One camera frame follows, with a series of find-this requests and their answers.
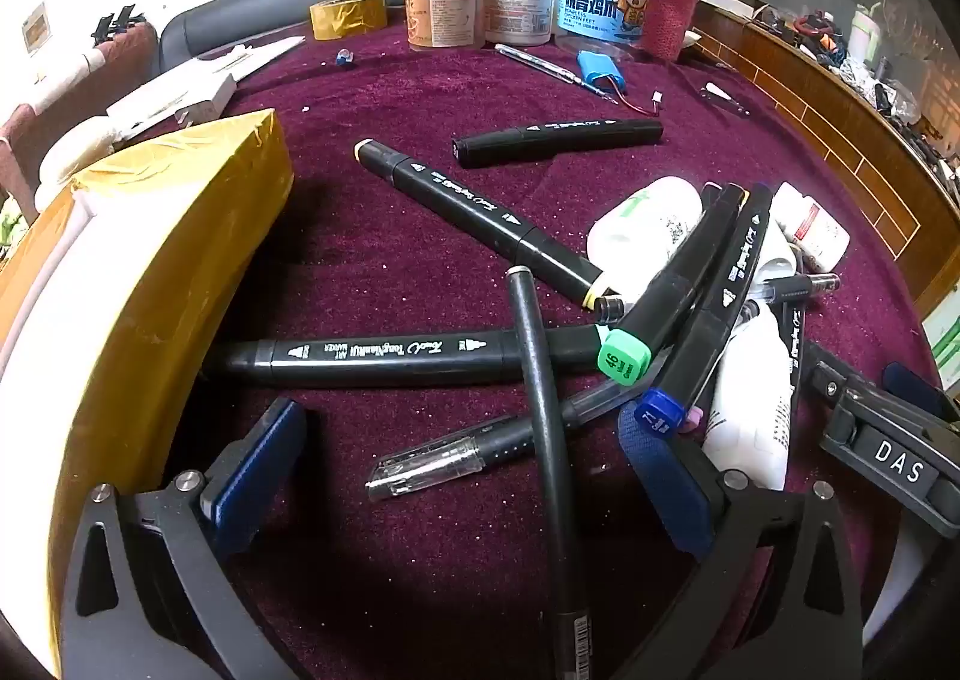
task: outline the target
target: picture frame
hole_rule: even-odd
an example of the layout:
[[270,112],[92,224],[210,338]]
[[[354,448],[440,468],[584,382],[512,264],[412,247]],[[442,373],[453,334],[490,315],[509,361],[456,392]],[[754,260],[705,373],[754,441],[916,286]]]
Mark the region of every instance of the picture frame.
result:
[[47,43],[50,38],[50,17],[47,17],[47,7],[40,3],[24,20],[21,26],[23,43],[27,46],[27,54],[34,54],[37,49]]

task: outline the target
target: roll of tape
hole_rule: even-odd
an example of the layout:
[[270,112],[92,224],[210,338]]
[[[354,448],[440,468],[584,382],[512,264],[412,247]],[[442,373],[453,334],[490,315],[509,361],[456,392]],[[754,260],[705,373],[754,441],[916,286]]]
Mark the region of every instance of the roll of tape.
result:
[[387,26],[386,0],[321,1],[310,7],[313,37],[317,41],[344,39]]

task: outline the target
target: velvet tablecloth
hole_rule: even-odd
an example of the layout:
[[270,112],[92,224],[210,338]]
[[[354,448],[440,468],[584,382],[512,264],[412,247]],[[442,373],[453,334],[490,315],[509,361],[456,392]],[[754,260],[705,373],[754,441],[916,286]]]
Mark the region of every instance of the velvet tablecloth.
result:
[[[333,64],[347,46],[353,70]],[[576,68],[553,46],[536,54]],[[731,70],[688,59],[632,62],[635,102],[664,94],[659,145],[464,171],[450,137],[510,126],[628,118],[491,49],[413,52],[403,26],[347,41],[308,41],[244,80],[229,113],[276,108],[296,173],[251,263],[221,341],[509,327],[508,265],[393,190],[353,159],[374,137],[523,213],[584,251],[590,225],[663,175],[700,187],[784,180],[816,198],[851,235],[843,287],[808,311],[808,336],[876,380],[897,359],[935,378],[929,348],[886,247],[824,161]],[[746,105],[738,118],[699,97],[713,81]],[[538,284],[549,325],[587,322]],[[562,383],[566,395],[597,378]],[[525,406],[519,384],[433,390],[284,391],[311,416],[307,450],[268,524],[229,573],[318,678],[529,678],[541,665],[538,613],[547,573],[536,465],[385,503],[368,503],[373,459]],[[169,472],[203,469],[244,434],[275,391],[200,381]],[[899,508],[817,446],[823,407],[803,399],[787,487],[832,482],[847,518],[864,600],[875,600]],[[613,417],[570,445],[592,605],[594,669],[609,676],[649,631],[692,568],[672,549],[616,442]]]

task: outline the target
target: blue clamp pad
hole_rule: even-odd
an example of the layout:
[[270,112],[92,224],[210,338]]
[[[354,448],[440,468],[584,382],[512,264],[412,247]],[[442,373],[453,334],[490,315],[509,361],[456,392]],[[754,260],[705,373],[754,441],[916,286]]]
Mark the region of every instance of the blue clamp pad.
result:
[[713,544],[707,498],[680,464],[670,444],[634,419],[637,402],[627,402],[617,418],[617,436],[676,549],[698,561]]
[[610,76],[616,82],[620,92],[627,92],[627,83],[623,81],[623,76],[620,75],[616,69],[616,63],[613,63],[609,55],[587,52],[584,49],[577,53],[577,63],[580,64],[580,78],[588,85],[613,92],[610,80],[604,78]]
[[230,442],[206,470],[200,512],[212,526],[214,552],[224,556],[250,546],[305,440],[304,407],[277,399],[250,433]]

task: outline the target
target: blue lid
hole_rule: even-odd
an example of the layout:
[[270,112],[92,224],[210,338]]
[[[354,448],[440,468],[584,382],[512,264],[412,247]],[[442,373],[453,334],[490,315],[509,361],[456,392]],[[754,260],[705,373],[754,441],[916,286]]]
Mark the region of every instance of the blue lid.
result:
[[685,407],[659,388],[645,390],[634,410],[634,419],[642,428],[663,436],[673,434],[685,416]]

